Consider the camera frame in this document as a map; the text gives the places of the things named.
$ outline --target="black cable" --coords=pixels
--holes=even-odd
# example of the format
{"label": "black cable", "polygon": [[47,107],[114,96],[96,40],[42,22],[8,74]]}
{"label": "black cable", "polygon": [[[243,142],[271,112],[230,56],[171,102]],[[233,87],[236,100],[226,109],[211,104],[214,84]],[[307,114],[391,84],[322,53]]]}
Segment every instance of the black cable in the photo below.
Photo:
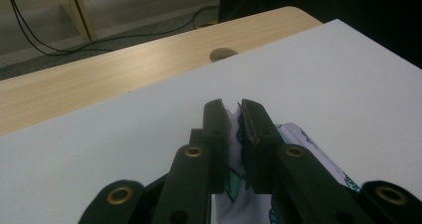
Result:
{"label": "black cable", "polygon": [[192,18],[188,22],[186,22],[185,24],[183,24],[182,26],[180,26],[178,28],[175,28],[175,29],[172,29],[172,30],[169,30],[169,31],[159,32],[159,33],[151,33],[151,34],[137,34],[137,35],[129,35],[129,36],[121,36],[121,37],[115,37],[115,38],[108,38],[108,39],[104,39],[104,40],[100,40],[100,41],[96,41],[96,42],[91,42],[91,43],[89,43],[87,45],[84,45],[84,46],[80,47],[79,49],[83,49],[83,48],[88,47],[88,46],[92,46],[92,45],[96,45],[96,44],[104,43],[104,42],[109,42],[109,41],[114,41],[114,40],[119,40],[119,39],[139,38],[139,37],[152,37],[152,36],[161,36],[161,35],[166,35],[166,34],[169,34],[169,33],[173,33],[173,32],[176,32],[178,30],[181,30],[181,29],[187,27],[203,11],[209,10],[209,9],[216,9],[216,8],[218,8],[218,6],[205,6],[205,7],[202,7],[195,14],[193,14]]}
{"label": "black cable", "polygon": [[[205,10],[209,10],[209,9],[216,9],[216,8],[218,8],[218,6],[205,6],[205,7],[202,7],[202,8],[200,8],[193,16],[192,16],[192,18],[188,21],[188,22],[186,22],[185,24],[183,24],[182,26],[180,26],[180,27],[178,27],[178,28],[175,28],[175,29],[172,29],[172,30],[169,30],[169,31],[165,31],[165,32],[159,32],[159,33],[153,33],[153,34],[139,34],[139,35],[130,35],[130,36],[121,36],[121,37],[115,37],[115,38],[108,38],[108,39],[104,39],[104,40],[99,40],[99,41],[95,41],[95,42],[91,42],[91,43],[89,43],[89,44],[85,44],[85,45],[83,45],[83,46],[80,46],[80,47],[78,47],[78,48],[76,48],[75,50],[60,50],[60,49],[55,49],[55,48],[53,48],[53,47],[51,47],[51,46],[49,46],[49,45],[47,45],[47,44],[45,44],[45,43],[43,43],[42,41],[40,41],[38,38],[37,38],[37,36],[32,32],[32,30],[31,30],[31,28],[29,27],[29,25],[28,25],[28,23],[26,22],[26,20],[25,20],[25,18],[22,16],[22,14],[21,14],[21,12],[20,12],[20,10],[19,10],[19,8],[18,8],[18,6],[17,6],[17,4],[16,4],[16,1],[15,0],[10,0],[10,2],[11,2],[11,4],[12,4],[12,7],[13,7],[13,10],[14,10],[14,13],[15,13],[15,17],[16,17],[16,19],[17,19],[17,21],[18,21],[18,24],[19,24],[19,27],[20,27],[20,29],[21,29],[21,31],[22,31],[22,33],[24,34],[24,36],[26,37],[26,39],[28,40],[28,42],[37,50],[37,51],[39,51],[40,53],[42,53],[42,54],[44,54],[44,55],[46,55],[46,56],[52,56],[52,57],[59,57],[59,56],[66,56],[66,55],[70,55],[70,54],[73,54],[73,53],[76,53],[76,52],[82,52],[82,51],[100,51],[100,52],[111,52],[112,50],[106,50],[106,49],[96,49],[96,48],[91,48],[91,49],[87,49],[88,47],[90,47],[90,46],[93,46],[93,45],[96,45],[96,44],[99,44],[99,43],[104,43],[104,42],[108,42],[108,41],[113,41],[113,40],[119,40],[119,39],[128,39],[128,38],[139,38],[139,37],[150,37],[150,36],[160,36],[160,35],[166,35],[166,34],[169,34],[169,33],[173,33],[173,32],[176,32],[176,31],[178,31],[178,30],[181,30],[181,29],[183,29],[183,28],[185,28],[185,27],[187,27],[189,24],[191,24],[191,23],[194,23],[194,20],[196,19],[196,17],[200,14],[200,13],[202,13],[203,11],[205,11]],[[52,49],[52,50],[54,50],[54,51],[57,51],[57,52],[61,52],[61,53],[63,53],[63,54],[49,54],[49,53],[46,53],[46,52],[44,52],[44,51],[42,51],[41,49],[39,49],[35,44],[34,44],[34,42],[33,41],[31,41],[31,39],[30,39],[30,37],[28,36],[28,34],[26,33],[26,31],[25,31],[25,28],[24,28],[24,26],[22,25],[22,23],[24,23],[24,25],[25,25],[25,27],[27,28],[27,30],[29,31],[29,33],[31,34],[31,36],[37,41],[37,42],[39,42],[40,44],[42,44],[42,45],[44,45],[45,47],[47,47],[47,48],[50,48],[50,49]]]}
{"label": "black cable", "polygon": [[[69,54],[72,54],[72,53],[74,53],[74,52],[78,52],[78,51],[75,51],[75,50],[60,50],[60,49],[56,49],[56,48],[53,48],[53,47],[51,47],[51,46],[49,46],[49,45],[47,45],[47,44],[45,44],[45,43],[43,43],[40,39],[38,39],[38,37],[34,34],[34,32],[32,31],[32,29],[30,28],[30,26],[28,25],[28,23],[26,22],[26,20],[25,20],[25,18],[22,16],[22,13],[20,12],[20,10],[19,10],[19,7],[18,7],[18,5],[16,4],[16,1],[15,0],[10,0],[10,3],[12,4],[12,8],[13,8],[13,11],[14,11],[14,14],[15,14],[15,17],[16,17],[16,20],[18,21],[18,24],[19,24],[19,27],[20,27],[20,29],[21,29],[21,31],[22,31],[22,33],[24,34],[24,36],[25,36],[25,38],[28,40],[28,42],[37,50],[37,51],[39,51],[40,53],[42,53],[42,54],[44,54],[44,55],[46,55],[46,56],[54,56],[54,57],[57,57],[57,56],[63,56],[63,55],[69,55]],[[65,53],[65,54],[49,54],[49,53],[46,53],[46,52],[44,52],[44,51],[42,51],[41,49],[39,49],[35,44],[34,44],[34,42],[33,41],[31,41],[31,39],[30,39],[30,37],[28,36],[28,34],[26,33],[26,31],[25,31],[25,28],[28,30],[28,32],[31,34],[31,36],[37,41],[37,42],[39,42],[41,45],[43,45],[43,46],[45,46],[45,47],[47,47],[47,48],[50,48],[51,50],[54,50],[54,51],[56,51],[56,52],[61,52],[61,53]],[[100,52],[110,52],[110,50],[105,50],[105,49],[85,49],[85,50],[81,50],[81,51],[100,51]]]}

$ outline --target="floor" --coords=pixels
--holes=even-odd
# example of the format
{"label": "floor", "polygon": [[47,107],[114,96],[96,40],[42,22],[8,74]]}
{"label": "floor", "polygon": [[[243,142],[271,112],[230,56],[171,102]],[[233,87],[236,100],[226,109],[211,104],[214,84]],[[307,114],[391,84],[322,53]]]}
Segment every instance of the floor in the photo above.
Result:
{"label": "floor", "polygon": [[[219,0],[88,0],[85,3],[96,30],[96,39],[101,39],[154,24],[172,30],[177,27],[177,20],[172,19],[186,20],[204,6],[218,6]],[[54,48],[67,49],[87,42],[62,6],[24,12],[23,16],[34,34]],[[0,73],[6,71],[2,68],[32,61],[42,55],[26,40],[14,14],[0,16],[0,37]],[[39,48],[52,52],[45,47]]]}

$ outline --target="white table surface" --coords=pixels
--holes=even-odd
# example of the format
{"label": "white table surface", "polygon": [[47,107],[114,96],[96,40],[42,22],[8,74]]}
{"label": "white table surface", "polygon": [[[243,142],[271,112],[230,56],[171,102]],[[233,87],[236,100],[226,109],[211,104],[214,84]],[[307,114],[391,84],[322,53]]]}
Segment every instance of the white table surface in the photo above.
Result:
{"label": "white table surface", "polygon": [[340,21],[0,136],[0,223],[77,223],[120,179],[170,168],[203,106],[294,122],[354,181],[422,198],[422,71]]}

